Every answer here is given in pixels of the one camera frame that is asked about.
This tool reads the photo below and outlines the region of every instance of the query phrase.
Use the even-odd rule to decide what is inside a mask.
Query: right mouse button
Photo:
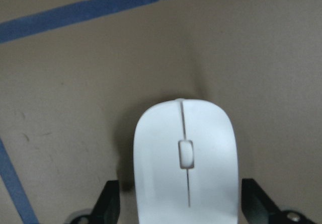
[[[195,163],[189,170],[190,210],[200,223],[237,224],[238,167],[231,122],[206,101],[184,100],[183,108]]]
[[[194,154],[192,141],[180,140],[179,141],[179,159],[181,169],[191,169],[194,167]]]

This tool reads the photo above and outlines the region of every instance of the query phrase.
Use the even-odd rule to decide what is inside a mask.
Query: wireless mouse
[[[152,106],[133,152],[140,224],[237,224],[236,143],[221,108],[194,99]]]

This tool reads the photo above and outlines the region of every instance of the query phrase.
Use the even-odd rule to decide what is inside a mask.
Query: beige surface
[[[0,216],[1,223],[22,224],[19,214],[11,201],[2,178],[0,178]]]
[[[2,19],[70,1],[4,2]],[[321,21],[322,0],[167,0],[0,45],[0,136],[41,223],[116,178],[119,223],[137,223],[134,127],[177,97],[221,106],[240,178],[322,222]]]

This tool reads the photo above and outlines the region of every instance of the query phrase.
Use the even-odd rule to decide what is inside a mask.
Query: metal screw
[[[86,217],[82,217],[79,221],[78,224],[89,224],[89,220]]]
[[[294,212],[289,212],[287,214],[287,218],[289,218],[291,221],[294,221],[294,222],[299,222],[301,220],[301,217]]]

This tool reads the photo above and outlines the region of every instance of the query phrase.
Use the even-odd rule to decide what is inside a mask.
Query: blue painter's tape
[[[29,203],[24,188],[16,174],[14,166],[7,154],[4,144],[0,139],[0,174],[8,189],[9,195],[24,224],[37,224],[38,220]]]
[[[159,0],[88,0],[0,24],[0,43],[114,14]]]

